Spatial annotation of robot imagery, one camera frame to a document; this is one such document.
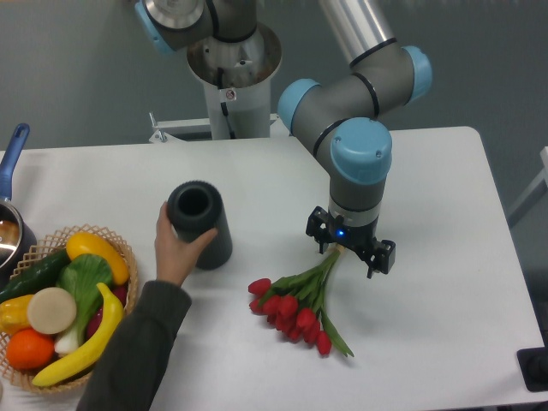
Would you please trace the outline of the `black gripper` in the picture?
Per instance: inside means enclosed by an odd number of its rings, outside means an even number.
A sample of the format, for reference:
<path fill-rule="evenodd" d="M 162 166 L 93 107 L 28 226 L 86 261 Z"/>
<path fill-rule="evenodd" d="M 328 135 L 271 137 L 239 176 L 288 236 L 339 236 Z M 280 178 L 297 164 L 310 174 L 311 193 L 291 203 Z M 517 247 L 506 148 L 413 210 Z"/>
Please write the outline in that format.
<path fill-rule="evenodd" d="M 353 227 L 347 225 L 343 217 L 333 217 L 317 206 L 307 220 L 306 234 L 319 244 L 319 253 L 324 254 L 330 244 L 341 245 L 354 252 L 368 265 L 368 279 L 375 272 L 388 274 L 395 263 L 396 244 L 390 240 L 379 241 L 375 236 L 377 219 L 373 222 Z"/>

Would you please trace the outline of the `dark grey sleeved forearm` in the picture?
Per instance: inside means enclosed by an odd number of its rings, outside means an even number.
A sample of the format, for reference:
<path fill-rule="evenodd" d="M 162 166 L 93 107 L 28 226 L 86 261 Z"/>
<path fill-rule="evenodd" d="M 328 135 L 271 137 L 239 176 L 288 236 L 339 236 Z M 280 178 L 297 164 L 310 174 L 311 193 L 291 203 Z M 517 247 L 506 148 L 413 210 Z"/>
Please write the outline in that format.
<path fill-rule="evenodd" d="M 134 310 L 107 343 L 76 408 L 148 410 L 191 305 L 181 281 L 147 282 Z"/>

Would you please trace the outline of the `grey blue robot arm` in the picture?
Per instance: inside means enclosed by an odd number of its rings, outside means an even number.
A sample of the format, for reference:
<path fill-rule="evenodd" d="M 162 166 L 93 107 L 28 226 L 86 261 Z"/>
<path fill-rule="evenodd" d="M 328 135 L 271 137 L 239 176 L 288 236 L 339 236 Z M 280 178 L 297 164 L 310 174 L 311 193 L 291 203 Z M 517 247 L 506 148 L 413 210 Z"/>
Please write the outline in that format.
<path fill-rule="evenodd" d="M 164 53 L 187 52 L 202 83 L 216 140 L 266 137 L 272 113 L 330 178 L 327 208 L 307 221 L 320 246 L 336 243 L 388 273 L 396 246 L 375 236 L 392 161 L 390 132 L 378 117 L 425 95 L 432 66 L 417 47 L 402 47 L 374 1 L 320 4 L 350 73 L 330 86 L 290 84 L 271 105 L 271 78 L 282 50 L 257 18 L 254 1 L 139 1 L 134 8 L 148 38 Z"/>

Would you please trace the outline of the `person's bare hand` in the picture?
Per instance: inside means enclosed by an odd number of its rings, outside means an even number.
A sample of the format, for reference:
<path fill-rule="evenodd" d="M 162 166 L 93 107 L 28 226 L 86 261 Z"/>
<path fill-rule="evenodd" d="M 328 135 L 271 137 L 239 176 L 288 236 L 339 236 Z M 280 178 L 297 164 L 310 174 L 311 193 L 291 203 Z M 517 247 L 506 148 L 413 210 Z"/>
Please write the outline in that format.
<path fill-rule="evenodd" d="M 217 236 L 217 229 L 209 229 L 191 242 L 179 240 L 168 218 L 167 208 L 165 201 L 156 223 L 156 278 L 180 288 L 193 271 L 200 255 Z"/>

